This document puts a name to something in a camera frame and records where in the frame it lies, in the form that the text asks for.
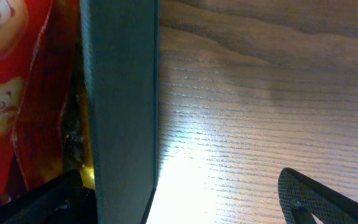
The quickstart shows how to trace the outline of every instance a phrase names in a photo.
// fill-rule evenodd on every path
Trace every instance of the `red packet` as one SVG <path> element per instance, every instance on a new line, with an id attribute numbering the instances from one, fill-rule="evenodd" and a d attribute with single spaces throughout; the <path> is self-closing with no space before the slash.
<path id="1" fill-rule="evenodd" d="M 78 1 L 0 0 L 0 206 L 63 172 L 78 13 Z"/>

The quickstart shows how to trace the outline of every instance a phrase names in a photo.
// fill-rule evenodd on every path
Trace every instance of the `tabletop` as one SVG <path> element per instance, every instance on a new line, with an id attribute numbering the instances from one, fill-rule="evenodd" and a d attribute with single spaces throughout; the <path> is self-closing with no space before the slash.
<path id="1" fill-rule="evenodd" d="M 284 223 L 284 167 L 358 202 L 358 0 L 162 0 L 153 223 Z"/>

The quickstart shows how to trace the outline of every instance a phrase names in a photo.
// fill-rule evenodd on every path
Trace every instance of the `red snack package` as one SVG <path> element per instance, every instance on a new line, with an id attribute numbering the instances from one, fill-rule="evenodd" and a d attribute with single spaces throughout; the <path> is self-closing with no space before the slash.
<path id="1" fill-rule="evenodd" d="M 0 206 L 63 172 L 78 13 L 77 0 L 0 0 Z"/>

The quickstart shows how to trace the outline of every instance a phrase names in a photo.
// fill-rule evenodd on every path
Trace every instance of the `black object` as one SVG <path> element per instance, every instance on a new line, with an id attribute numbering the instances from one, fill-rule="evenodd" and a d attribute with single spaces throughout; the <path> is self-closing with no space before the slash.
<path id="1" fill-rule="evenodd" d="M 2 206 L 0 223 L 96 223 L 91 196 L 92 191 L 83 189 L 80 173 L 69 171 Z"/>
<path id="2" fill-rule="evenodd" d="M 158 6 L 81 1 L 100 223 L 145 222 L 157 185 Z"/>
<path id="3" fill-rule="evenodd" d="M 278 196 L 285 221 L 358 223 L 358 203 L 293 170 L 285 168 L 278 179 Z"/>

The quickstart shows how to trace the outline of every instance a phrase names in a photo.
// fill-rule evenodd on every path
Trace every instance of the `wooden surface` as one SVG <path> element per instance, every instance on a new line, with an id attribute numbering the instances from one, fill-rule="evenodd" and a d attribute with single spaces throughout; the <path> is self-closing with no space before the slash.
<path id="1" fill-rule="evenodd" d="M 148 223 L 284 223 L 284 167 L 358 202 L 358 0 L 162 0 Z"/>

